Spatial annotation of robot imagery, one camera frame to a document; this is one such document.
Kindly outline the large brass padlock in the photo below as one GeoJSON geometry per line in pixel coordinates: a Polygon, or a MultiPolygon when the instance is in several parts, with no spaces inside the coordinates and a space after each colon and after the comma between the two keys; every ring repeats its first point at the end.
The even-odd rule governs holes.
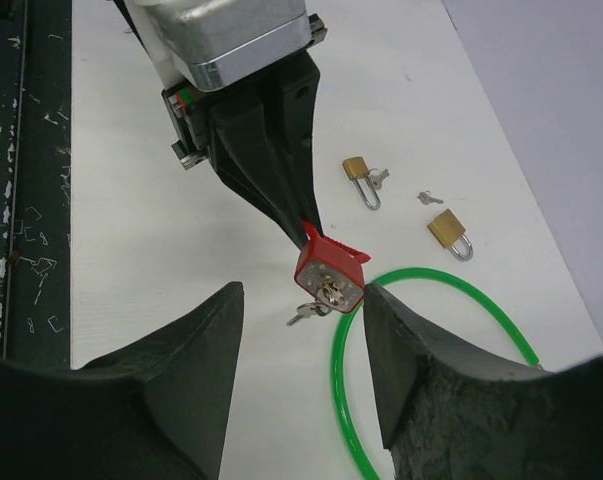
{"type": "Polygon", "coordinates": [[[474,248],[466,235],[466,229],[450,209],[437,215],[427,225],[439,244],[461,262],[470,261],[474,248]]]}

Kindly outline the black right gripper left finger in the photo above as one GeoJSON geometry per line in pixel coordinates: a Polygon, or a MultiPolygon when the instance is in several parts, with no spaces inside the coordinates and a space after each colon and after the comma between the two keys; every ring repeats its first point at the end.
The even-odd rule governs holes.
{"type": "Polygon", "coordinates": [[[244,324],[232,281],[78,370],[0,360],[0,479],[215,479],[244,324]]]}

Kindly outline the keys of large padlock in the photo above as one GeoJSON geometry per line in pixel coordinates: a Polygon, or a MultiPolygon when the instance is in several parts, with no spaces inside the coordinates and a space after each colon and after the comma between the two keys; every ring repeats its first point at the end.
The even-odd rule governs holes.
{"type": "Polygon", "coordinates": [[[436,198],[436,197],[432,196],[430,191],[421,191],[417,195],[417,199],[423,205],[430,205],[430,204],[439,204],[439,205],[442,205],[444,203],[444,201],[442,199],[439,199],[439,198],[436,198]]]}

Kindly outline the keys of small padlock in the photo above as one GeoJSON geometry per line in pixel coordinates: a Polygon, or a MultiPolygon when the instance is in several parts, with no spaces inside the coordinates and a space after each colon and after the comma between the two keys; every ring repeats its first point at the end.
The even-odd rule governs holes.
{"type": "Polygon", "coordinates": [[[380,190],[383,186],[383,182],[386,178],[389,177],[388,169],[377,169],[373,168],[369,170],[368,179],[372,185],[372,188],[375,190],[380,190]]]}

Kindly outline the keys of red lock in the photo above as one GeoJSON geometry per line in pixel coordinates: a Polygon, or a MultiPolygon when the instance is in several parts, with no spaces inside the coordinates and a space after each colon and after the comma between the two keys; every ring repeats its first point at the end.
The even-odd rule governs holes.
{"type": "Polygon", "coordinates": [[[297,307],[296,314],[286,323],[293,326],[312,316],[325,317],[333,311],[342,311],[348,306],[345,296],[337,288],[325,285],[316,294],[315,300],[297,307]]]}

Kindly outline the red cable lock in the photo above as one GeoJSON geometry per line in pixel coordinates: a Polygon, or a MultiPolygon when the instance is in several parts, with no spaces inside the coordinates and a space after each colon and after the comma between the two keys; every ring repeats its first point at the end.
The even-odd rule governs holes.
{"type": "Polygon", "coordinates": [[[302,222],[307,242],[300,250],[294,280],[317,302],[340,313],[352,312],[362,301],[364,252],[322,235],[309,221],[302,222]]]}

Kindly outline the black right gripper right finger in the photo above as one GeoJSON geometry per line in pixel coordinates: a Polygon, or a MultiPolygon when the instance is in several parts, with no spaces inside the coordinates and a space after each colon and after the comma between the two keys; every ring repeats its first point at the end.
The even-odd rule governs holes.
{"type": "Polygon", "coordinates": [[[559,372],[483,350],[367,286],[364,329],[398,479],[603,479],[603,355],[559,372]]]}

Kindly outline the small brass padlock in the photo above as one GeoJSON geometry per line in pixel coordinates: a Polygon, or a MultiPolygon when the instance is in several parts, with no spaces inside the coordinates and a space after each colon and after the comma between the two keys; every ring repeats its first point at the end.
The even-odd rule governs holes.
{"type": "Polygon", "coordinates": [[[347,158],[342,161],[342,167],[366,208],[371,211],[379,210],[381,200],[372,184],[370,169],[364,158],[361,156],[347,158]]]}

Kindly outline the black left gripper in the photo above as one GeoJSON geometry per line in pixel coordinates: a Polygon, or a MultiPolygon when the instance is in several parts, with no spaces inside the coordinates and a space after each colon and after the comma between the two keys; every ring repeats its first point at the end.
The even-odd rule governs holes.
{"type": "Polygon", "coordinates": [[[321,226],[312,150],[319,80],[303,48],[218,91],[182,81],[162,92],[184,167],[210,160],[221,181],[298,248],[304,221],[321,226]]]}

